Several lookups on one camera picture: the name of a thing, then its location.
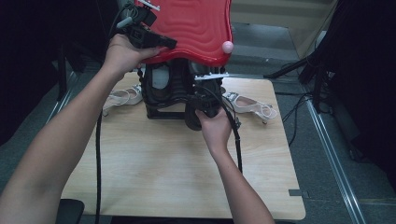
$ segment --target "light wood surface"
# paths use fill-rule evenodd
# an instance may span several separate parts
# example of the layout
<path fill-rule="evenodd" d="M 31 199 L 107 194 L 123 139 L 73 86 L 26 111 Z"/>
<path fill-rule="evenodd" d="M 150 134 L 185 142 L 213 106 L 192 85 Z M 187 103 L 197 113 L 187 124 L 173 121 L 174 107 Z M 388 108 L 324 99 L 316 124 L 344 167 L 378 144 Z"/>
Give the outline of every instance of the light wood surface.
<path fill-rule="evenodd" d="M 115 89 L 138 83 L 127 74 Z M 268 80 L 224 78 L 227 91 L 270 103 L 278 116 L 263 124 L 238 114 L 244 176 L 275 219 L 303 219 L 299 189 L 286 135 Z M 231 217 L 219 172 L 201 132 L 184 120 L 147 119 L 143 102 L 112 107 L 102 123 L 102 215 L 143 217 Z M 233 134 L 228 148 L 236 161 Z M 96 203 L 95 132 L 70 176 L 63 198 L 79 199 L 85 214 Z"/>

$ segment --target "black chair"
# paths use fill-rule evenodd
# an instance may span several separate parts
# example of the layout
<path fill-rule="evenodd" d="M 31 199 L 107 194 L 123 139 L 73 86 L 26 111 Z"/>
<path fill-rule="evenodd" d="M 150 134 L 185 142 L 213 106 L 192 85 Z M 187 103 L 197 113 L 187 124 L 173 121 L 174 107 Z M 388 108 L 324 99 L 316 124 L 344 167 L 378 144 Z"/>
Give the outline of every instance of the black chair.
<path fill-rule="evenodd" d="M 79 200 L 61 199 L 59 202 L 56 224 L 78 224 L 85 204 Z"/>

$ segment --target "person's left hand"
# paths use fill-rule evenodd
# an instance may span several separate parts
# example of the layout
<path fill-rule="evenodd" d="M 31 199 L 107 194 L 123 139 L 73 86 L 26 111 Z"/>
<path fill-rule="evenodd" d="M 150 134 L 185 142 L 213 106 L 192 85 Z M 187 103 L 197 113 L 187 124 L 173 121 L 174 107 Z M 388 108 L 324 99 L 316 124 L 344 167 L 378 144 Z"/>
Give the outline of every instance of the person's left hand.
<path fill-rule="evenodd" d="M 132 71 L 140 61 L 153 57 L 159 49 L 136 49 L 125 35 L 114 35 L 108 45 L 103 68 L 120 75 L 121 77 Z"/>

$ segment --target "tripod leg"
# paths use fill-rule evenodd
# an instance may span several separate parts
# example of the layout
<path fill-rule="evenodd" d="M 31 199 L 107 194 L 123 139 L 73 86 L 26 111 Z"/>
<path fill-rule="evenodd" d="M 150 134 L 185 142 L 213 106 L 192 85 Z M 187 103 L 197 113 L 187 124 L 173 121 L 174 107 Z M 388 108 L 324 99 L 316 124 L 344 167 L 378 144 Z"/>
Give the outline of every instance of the tripod leg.
<path fill-rule="evenodd" d="M 277 77 L 281 77 L 283 75 L 286 75 L 287 73 L 301 67 L 304 66 L 306 64 L 306 58 L 301 59 L 300 61 L 298 61 L 297 63 L 293 63 L 291 65 L 286 66 L 285 68 L 270 74 L 270 75 L 264 75 L 264 78 L 277 78 Z"/>

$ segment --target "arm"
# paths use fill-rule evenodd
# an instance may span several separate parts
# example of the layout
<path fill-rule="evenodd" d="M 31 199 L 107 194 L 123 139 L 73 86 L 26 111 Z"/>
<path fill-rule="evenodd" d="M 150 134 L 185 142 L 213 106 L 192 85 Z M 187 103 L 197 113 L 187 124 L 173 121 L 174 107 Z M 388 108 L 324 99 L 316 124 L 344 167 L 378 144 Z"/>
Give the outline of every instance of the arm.
<path fill-rule="evenodd" d="M 227 149 L 230 121 L 223 109 L 213 118 L 196 111 L 210 154 L 218 166 L 234 223 L 275 223 L 268 208 L 242 176 Z"/>
<path fill-rule="evenodd" d="M 35 137 L 0 197 L 0 223 L 54 223 L 64 185 L 77 166 L 114 85 L 158 53 L 133 49 L 124 35 L 110 42 L 103 67 Z"/>

